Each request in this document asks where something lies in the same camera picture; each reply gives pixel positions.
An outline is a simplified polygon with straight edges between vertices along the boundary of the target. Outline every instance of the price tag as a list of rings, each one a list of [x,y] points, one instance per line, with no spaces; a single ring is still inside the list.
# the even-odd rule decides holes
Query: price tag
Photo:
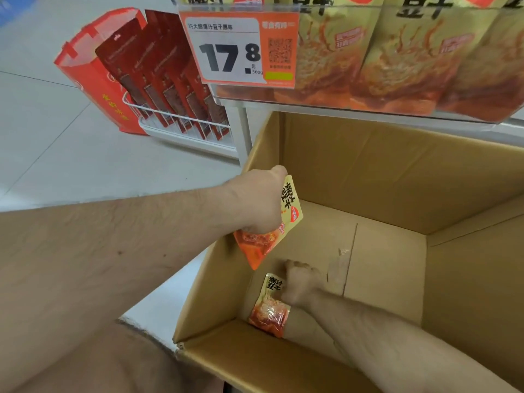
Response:
[[[296,12],[180,12],[202,82],[294,88]]]

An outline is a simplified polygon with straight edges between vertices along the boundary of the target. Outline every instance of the tile floor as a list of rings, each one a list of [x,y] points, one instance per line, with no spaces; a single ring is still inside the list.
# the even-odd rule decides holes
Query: tile floor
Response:
[[[0,27],[0,211],[193,189],[240,172],[231,161],[119,132],[53,65],[64,41],[117,6],[38,0]],[[173,347],[202,258],[126,316]]]

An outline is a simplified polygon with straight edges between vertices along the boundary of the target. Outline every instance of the floor tile grout line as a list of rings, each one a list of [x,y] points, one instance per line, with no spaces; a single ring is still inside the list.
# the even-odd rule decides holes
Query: floor tile grout line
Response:
[[[0,70],[0,73],[10,74],[12,76],[18,76],[23,78],[31,78],[33,80],[43,81],[45,83],[51,83],[56,85],[63,85],[64,87],[71,87],[71,88],[77,88],[75,85],[69,85],[69,84],[62,84],[62,83],[55,83],[54,81],[44,80],[43,78],[36,78],[36,77],[30,77],[30,76],[24,76],[23,74],[16,74],[16,73],[10,73],[10,72],[4,72],[3,70]]]
[[[49,146],[46,147],[46,149],[45,149],[45,150],[44,150],[44,151],[43,151],[43,152],[42,152],[42,153],[41,153],[41,154],[36,158],[36,160],[33,161],[33,162],[31,163],[31,165],[30,165],[30,166],[29,166],[29,167],[28,167],[28,168],[23,172],[22,175],[20,175],[20,176],[18,177],[18,179],[17,179],[17,180],[16,180],[16,181],[15,181],[15,182],[10,186],[10,188],[9,188],[9,189],[8,189],[8,190],[7,190],[7,191],[6,191],[2,196],[0,196],[0,200],[3,199],[3,198],[7,195],[7,193],[9,193],[9,192],[11,191],[11,189],[12,189],[12,188],[13,188],[13,187],[18,183],[18,181],[19,181],[20,179],[23,178],[23,176],[27,173],[27,171],[29,171],[29,170],[31,169],[31,167],[32,167],[33,165],[35,165],[35,163],[36,163],[38,160],[40,160],[40,157],[42,157],[43,154],[44,154],[46,151],[48,151],[49,148],[50,148],[51,146],[53,146],[53,144],[58,140],[58,138],[60,138],[60,137],[62,136],[62,134],[63,134],[63,133],[64,133],[64,132],[65,132],[65,131],[66,131],[66,130],[71,126],[71,124],[73,124],[73,123],[76,121],[76,119],[80,117],[80,115],[84,112],[84,110],[86,110],[86,109],[88,108],[89,105],[91,105],[91,102],[89,102],[89,103],[87,104],[87,106],[84,107],[84,108],[80,111],[80,113],[78,113],[78,114],[76,115],[75,118],[73,118],[73,121],[71,121],[71,122],[67,125],[67,127],[65,127],[64,130],[63,130],[62,132],[60,132],[60,134],[59,134],[59,135],[58,135],[58,136],[53,140],[53,142],[51,142],[51,143],[49,144]]]

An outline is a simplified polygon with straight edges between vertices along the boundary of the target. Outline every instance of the forearm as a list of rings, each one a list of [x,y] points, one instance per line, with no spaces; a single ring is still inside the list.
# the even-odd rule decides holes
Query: forearm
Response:
[[[384,310],[321,290],[305,308],[385,393],[516,391],[459,350]]]
[[[220,186],[0,214],[0,391],[56,361],[241,228],[239,204]]]

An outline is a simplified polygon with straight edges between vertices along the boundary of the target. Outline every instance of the wire basket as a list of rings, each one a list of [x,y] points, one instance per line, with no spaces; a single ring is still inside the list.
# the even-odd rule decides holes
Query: wire basket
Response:
[[[207,153],[239,158],[229,125],[135,105],[128,92],[124,93],[122,101],[131,108],[141,128],[150,136]]]

